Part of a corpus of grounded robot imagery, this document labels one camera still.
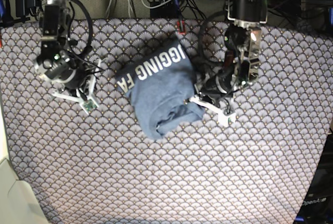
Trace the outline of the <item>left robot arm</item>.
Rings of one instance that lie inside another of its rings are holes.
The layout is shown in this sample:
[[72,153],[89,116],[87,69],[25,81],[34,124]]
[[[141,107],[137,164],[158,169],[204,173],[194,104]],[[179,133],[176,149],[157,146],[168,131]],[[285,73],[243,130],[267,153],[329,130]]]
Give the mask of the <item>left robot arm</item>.
[[[198,34],[198,57],[193,60],[201,77],[195,95],[185,101],[217,114],[217,121],[228,127],[236,120],[233,96],[257,82],[260,67],[262,26],[267,23],[267,0],[226,0],[226,8],[204,20]],[[224,33],[223,61],[206,57],[204,32],[213,19],[224,16],[229,26]]]

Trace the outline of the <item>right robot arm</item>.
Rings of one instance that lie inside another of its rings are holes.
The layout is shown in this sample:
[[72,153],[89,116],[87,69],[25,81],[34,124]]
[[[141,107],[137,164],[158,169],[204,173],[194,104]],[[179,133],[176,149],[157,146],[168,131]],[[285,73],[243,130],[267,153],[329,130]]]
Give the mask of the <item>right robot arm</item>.
[[[94,89],[96,75],[103,71],[102,60],[95,63],[87,59],[93,50],[93,22],[86,7],[79,0],[41,0],[45,2],[40,20],[42,31],[41,53],[34,60],[36,74],[52,84],[61,84],[66,94],[53,91],[52,96],[79,104],[86,114],[98,108]],[[87,21],[86,46],[76,53],[77,41],[71,37],[75,18],[74,5],[83,12]]]

